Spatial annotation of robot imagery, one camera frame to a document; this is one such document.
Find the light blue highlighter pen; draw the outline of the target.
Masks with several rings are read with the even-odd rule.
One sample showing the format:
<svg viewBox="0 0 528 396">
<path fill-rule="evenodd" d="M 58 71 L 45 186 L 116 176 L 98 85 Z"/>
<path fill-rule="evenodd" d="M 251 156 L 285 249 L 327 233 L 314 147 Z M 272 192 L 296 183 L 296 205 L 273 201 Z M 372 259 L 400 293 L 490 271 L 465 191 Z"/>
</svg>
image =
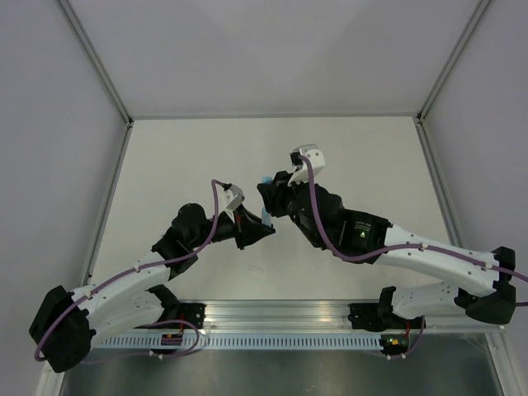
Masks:
<svg viewBox="0 0 528 396">
<path fill-rule="evenodd" d="M 262 224 L 268 227 L 272 227 L 271 215 L 267 212 L 265 208 L 262 209 L 261 220 L 262 220 Z"/>
</svg>

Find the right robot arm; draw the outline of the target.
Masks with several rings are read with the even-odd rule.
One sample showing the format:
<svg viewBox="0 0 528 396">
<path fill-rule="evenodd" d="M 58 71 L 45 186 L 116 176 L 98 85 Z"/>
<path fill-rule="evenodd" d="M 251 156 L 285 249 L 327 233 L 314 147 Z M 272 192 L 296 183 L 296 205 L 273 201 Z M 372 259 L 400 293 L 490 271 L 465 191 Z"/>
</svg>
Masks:
<svg viewBox="0 0 528 396">
<path fill-rule="evenodd" d="M 270 216 L 289 217 L 314 248 L 329 250 L 344 262 L 403 268 L 435 280 L 384 287 L 377 302 L 352 304 L 354 329 L 418 328 L 428 315 L 463 314 L 492 325 L 511 321 L 517 304 L 513 250 L 471 252 L 421 238 L 385 218 L 346 209 L 340 196 L 319 185 L 289 179 L 288 172 L 278 172 L 257 190 Z"/>
</svg>

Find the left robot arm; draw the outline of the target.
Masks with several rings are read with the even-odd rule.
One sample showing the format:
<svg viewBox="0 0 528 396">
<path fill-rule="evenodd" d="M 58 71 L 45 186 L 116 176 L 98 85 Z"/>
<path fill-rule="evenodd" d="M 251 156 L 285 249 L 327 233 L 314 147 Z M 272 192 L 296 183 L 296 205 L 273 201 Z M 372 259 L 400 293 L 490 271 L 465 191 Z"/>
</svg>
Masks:
<svg viewBox="0 0 528 396">
<path fill-rule="evenodd" d="M 100 284 L 75 290 L 58 285 L 47 292 L 29 328 L 35 359 L 61 373 L 122 332 L 154 323 L 171 328 L 181 317 L 180 302 L 166 284 L 197 262 L 201 247 L 233 240 L 243 250 L 274 233 L 267 212 L 255 215 L 239 205 L 209 219 L 196 203 L 182 206 L 165 234 L 132 267 Z"/>
</svg>

